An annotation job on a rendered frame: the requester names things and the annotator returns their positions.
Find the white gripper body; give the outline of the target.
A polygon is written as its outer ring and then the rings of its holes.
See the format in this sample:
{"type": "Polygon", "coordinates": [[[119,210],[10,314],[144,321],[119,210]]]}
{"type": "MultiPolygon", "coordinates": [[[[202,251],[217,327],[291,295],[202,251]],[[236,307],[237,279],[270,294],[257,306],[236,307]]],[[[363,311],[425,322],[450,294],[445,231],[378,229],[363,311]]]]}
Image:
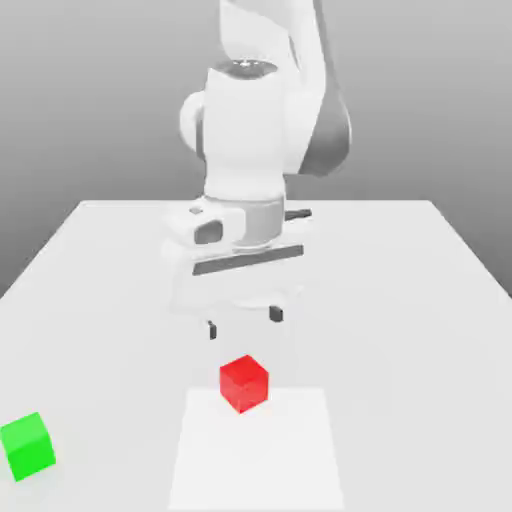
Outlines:
{"type": "Polygon", "coordinates": [[[249,309],[284,306],[304,285],[302,244],[249,253],[213,252],[164,242],[166,300],[176,312],[207,315],[233,305],[249,309]]]}

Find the small red cube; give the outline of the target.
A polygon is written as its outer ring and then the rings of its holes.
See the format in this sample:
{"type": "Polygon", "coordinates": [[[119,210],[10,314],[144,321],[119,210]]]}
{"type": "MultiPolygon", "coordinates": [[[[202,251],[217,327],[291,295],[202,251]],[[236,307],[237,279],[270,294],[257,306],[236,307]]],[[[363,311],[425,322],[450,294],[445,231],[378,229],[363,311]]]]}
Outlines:
{"type": "Polygon", "coordinates": [[[252,356],[244,355],[219,369],[219,388],[224,399],[242,414],[269,396],[269,373],[252,356]]]}

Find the small green cube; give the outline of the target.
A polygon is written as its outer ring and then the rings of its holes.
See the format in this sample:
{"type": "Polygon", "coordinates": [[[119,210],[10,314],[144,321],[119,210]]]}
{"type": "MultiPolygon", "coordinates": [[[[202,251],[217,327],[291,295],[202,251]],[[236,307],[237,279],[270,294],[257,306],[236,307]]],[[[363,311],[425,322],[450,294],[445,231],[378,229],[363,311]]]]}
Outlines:
{"type": "Polygon", "coordinates": [[[56,464],[51,437],[38,412],[0,427],[0,442],[16,482],[56,464]]]}

